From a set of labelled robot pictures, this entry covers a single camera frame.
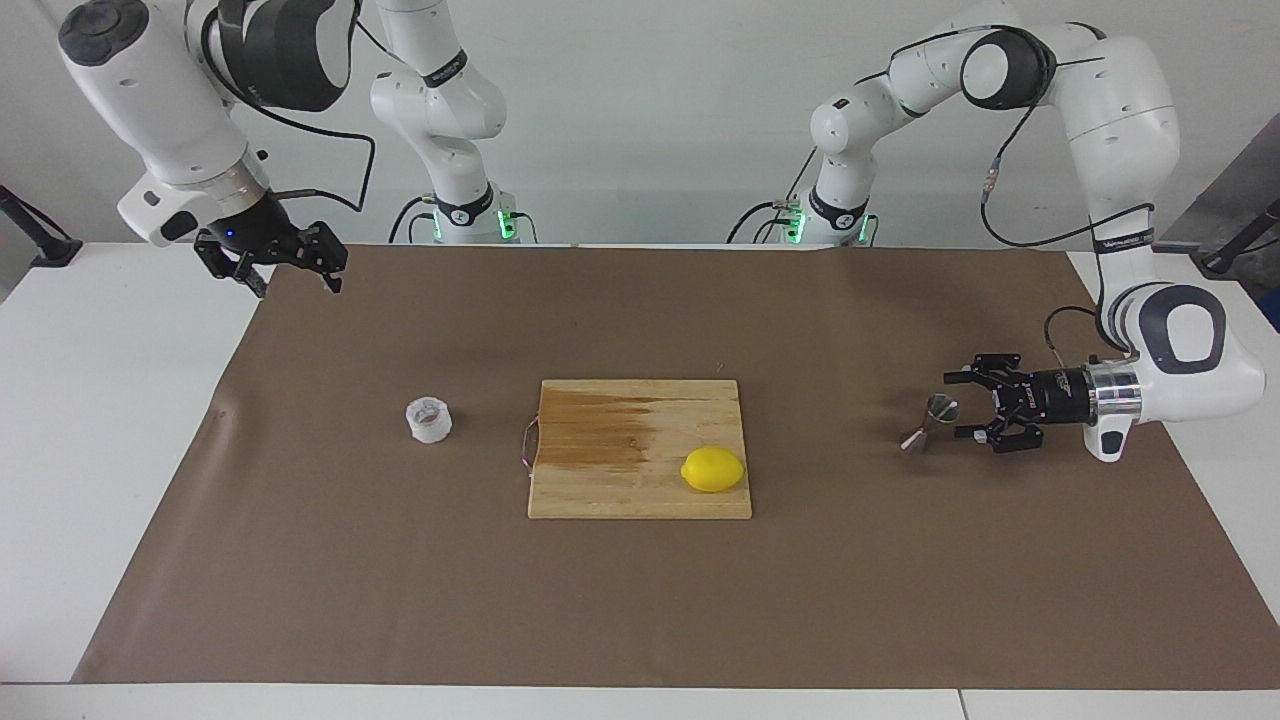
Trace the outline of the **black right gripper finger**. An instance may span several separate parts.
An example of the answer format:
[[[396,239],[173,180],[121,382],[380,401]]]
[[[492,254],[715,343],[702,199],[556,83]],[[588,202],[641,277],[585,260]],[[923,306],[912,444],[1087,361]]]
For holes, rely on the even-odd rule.
[[[256,299],[266,297],[268,282],[255,268],[251,258],[229,256],[215,240],[196,240],[195,251],[215,279],[234,281],[250,290]]]
[[[348,249],[324,222],[315,222],[298,231],[298,268],[321,277],[330,293],[339,293],[346,269]]]

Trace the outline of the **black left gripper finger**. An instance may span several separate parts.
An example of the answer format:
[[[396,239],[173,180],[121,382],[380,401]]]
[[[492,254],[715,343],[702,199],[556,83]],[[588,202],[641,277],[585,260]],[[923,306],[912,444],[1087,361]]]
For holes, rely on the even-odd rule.
[[[1005,421],[996,418],[984,425],[956,425],[954,437],[973,439],[978,445],[989,447],[995,454],[1037,450],[1043,445],[1043,430],[1039,424],[1016,419]]]
[[[1014,395],[1023,391],[1020,364],[1020,354],[978,354],[960,370],[946,372],[943,382],[947,386],[977,384],[997,395]]]

